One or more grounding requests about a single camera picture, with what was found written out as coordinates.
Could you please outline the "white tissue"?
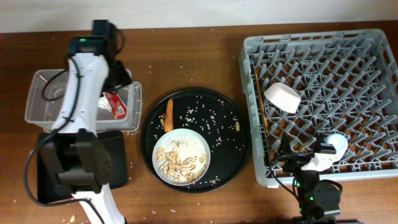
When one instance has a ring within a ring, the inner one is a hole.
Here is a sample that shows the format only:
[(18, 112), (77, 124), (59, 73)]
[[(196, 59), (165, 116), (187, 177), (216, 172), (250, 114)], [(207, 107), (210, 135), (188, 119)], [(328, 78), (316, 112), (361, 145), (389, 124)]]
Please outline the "white tissue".
[(112, 107), (105, 96), (102, 96), (101, 98), (98, 99), (98, 107), (102, 110), (107, 110), (110, 113), (112, 112)]

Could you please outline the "red snack wrapper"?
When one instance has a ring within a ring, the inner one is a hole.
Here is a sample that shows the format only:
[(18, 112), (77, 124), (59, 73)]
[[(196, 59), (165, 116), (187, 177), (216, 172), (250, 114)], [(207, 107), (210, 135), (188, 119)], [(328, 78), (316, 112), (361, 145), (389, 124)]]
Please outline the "red snack wrapper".
[(107, 92), (105, 92), (104, 95), (112, 109), (114, 118), (124, 119), (127, 115), (127, 107), (120, 96), (117, 93), (111, 94)]

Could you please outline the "light blue cup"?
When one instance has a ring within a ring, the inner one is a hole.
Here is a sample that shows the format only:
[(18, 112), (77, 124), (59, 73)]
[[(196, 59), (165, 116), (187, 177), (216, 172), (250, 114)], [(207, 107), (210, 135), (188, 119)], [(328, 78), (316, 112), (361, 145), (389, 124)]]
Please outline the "light blue cup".
[(332, 144), (336, 150), (334, 162), (339, 161), (348, 148), (348, 140), (342, 134), (331, 134), (325, 138), (327, 144)]

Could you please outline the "pink bowl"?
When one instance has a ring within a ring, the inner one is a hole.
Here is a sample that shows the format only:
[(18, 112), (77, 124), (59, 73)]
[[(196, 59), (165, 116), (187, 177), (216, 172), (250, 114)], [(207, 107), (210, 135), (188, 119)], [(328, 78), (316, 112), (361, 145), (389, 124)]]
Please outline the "pink bowl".
[(288, 113), (296, 113), (301, 102), (300, 95), (283, 83), (273, 83), (264, 91), (264, 96), (274, 106)]

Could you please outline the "orange carrot piece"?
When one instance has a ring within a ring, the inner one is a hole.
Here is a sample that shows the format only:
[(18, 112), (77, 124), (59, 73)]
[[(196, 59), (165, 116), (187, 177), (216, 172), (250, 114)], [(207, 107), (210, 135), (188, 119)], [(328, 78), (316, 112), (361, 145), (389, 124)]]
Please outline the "orange carrot piece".
[(165, 120), (164, 120), (164, 131), (166, 133), (174, 129), (173, 108), (174, 108), (173, 99), (169, 99), (167, 102)]

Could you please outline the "grey bowl with rice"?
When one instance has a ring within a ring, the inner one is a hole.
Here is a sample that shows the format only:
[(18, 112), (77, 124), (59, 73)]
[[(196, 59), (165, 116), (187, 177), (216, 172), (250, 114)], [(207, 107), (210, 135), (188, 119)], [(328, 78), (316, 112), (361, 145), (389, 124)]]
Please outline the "grey bowl with rice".
[(152, 151), (155, 174), (165, 183), (183, 187), (199, 181), (210, 168), (211, 151), (205, 138), (190, 129), (174, 129)]

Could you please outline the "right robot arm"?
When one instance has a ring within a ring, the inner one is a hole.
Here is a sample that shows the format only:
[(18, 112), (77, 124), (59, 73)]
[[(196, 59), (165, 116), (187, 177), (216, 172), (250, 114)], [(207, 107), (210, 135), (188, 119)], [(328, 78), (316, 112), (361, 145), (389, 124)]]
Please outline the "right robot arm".
[(337, 155), (334, 145), (317, 137), (312, 151), (294, 153), (287, 133), (281, 138), (276, 162), (282, 162), (282, 170), (293, 174), (292, 193), (299, 205), (299, 217), (294, 223), (336, 223), (340, 214), (342, 185), (320, 178), (320, 173), (333, 164)]

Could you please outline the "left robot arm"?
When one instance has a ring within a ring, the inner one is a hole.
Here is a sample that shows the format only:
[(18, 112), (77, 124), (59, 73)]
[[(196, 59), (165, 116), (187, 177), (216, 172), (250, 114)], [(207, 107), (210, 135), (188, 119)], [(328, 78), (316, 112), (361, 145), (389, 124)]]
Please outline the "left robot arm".
[(122, 32), (108, 20), (94, 20), (90, 35), (74, 37), (68, 53), (68, 82), (51, 132), (41, 134), (30, 151), (38, 153), (52, 183), (72, 197), (53, 202), (80, 203), (92, 223), (125, 223), (111, 193), (112, 158), (97, 137), (96, 117), (102, 93), (132, 83), (116, 56)]

